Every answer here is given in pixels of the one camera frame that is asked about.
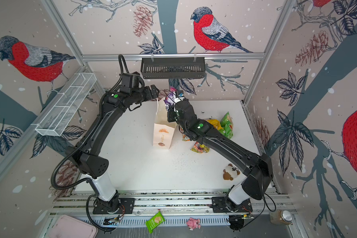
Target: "metal lid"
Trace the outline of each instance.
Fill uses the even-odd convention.
[[[282,211],[281,217],[286,222],[292,222],[292,214],[287,210]]]

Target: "plush toy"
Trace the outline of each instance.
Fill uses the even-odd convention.
[[[193,230],[196,228],[200,229],[200,219],[189,218],[189,220],[186,222],[186,225],[189,227],[189,230]]]
[[[233,167],[232,164],[228,164],[224,169],[224,180],[233,180],[240,173],[241,172],[236,167]]]

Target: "pink pig figurine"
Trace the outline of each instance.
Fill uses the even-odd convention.
[[[200,229],[200,219],[189,218],[189,220],[186,222],[186,225],[189,227],[189,230],[193,230],[196,228]]]

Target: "gray floor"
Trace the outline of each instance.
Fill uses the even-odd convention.
[[[150,234],[147,228],[119,228],[103,234],[98,231],[95,238],[240,238],[267,237],[292,238],[288,226],[277,226],[270,223],[269,215],[261,215],[241,232],[233,232],[228,226],[202,226],[190,231],[186,226],[157,227]]]

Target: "white table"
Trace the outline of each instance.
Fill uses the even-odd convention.
[[[190,101],[198,118],[218,119],[229,112],[233,118],[232,140],[259,154],[240,101]],[[224,180],[223,169],[230,162],[216,151],[198,154],[190,149],[194,141],[182,141],[176,128],[169,150],[152,146],[156,102],[143,102],[142,107],[125,112],[107,136],[99,156],[109,160],[111,182],[120,191],[196,192],[229,189],[242,181]],[[81,183],[75,192],[92,191]]]

